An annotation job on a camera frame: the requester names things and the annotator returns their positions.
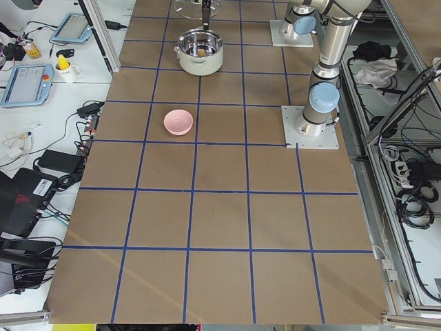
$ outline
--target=cloth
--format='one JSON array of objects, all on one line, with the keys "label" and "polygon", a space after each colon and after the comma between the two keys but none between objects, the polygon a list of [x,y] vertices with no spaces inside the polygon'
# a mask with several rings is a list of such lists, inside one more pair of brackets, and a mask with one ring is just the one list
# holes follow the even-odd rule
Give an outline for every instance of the cloth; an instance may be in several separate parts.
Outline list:
[{"label": "cloth", "polygon": [[356,73],[354,79],[358,84],[372,85],[374,88],[386,88],[390,77],[397,72],[396,60],[381,59],[369,62]]}]

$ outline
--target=tablet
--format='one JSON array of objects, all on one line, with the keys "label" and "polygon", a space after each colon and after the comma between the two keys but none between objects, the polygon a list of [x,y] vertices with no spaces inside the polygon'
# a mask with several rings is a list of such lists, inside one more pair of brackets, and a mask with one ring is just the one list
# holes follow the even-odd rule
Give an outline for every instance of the tablet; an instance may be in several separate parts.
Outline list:
[{"label": "tablet", "polygon": [[70,12],[66,15],[50,40],[55,43],[83,43],[92,35],[92,29],[83,14]]},{"label": "tablet", "polygon": [[53,78],[54,68],[50,64],[13,67],[0,106],[41,105],[48,98]]}]

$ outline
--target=stainless steel pot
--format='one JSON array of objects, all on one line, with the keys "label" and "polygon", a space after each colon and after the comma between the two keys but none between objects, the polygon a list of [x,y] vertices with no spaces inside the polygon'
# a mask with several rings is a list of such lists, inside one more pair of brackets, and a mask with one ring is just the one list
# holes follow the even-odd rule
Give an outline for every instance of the stainless steel pot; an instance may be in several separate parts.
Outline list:
[{"label": "stainless steel pot", "polygon": [[223,63],[223,40],[211,30],[193,29],[179,36],[175,47],[182,69],[196,76],[219,70]]}]

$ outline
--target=pink bowl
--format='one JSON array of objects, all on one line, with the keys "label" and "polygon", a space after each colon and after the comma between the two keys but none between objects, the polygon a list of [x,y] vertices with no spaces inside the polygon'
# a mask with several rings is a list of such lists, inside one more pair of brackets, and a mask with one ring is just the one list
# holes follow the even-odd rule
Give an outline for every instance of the pink bowl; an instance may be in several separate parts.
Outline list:
[{"label": "pink bowl", "polygon": [[164,117],[164,126],[168,132],[182,136],[190,131],[193,125],[193,116],[184,109],[175,109]]}]

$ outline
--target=label sticker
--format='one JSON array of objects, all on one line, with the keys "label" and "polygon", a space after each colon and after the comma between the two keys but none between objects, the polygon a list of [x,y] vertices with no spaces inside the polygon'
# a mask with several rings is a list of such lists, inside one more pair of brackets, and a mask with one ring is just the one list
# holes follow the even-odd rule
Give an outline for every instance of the label sticker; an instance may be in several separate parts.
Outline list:
[{"label": "label sticker", "polygon": [[40,183],[37,185],[33,193],[35,195],[39,195],[40,197],[44,197],[51,185],[51,181],[48,181],[47,179],[42,179],[40,180]]}]

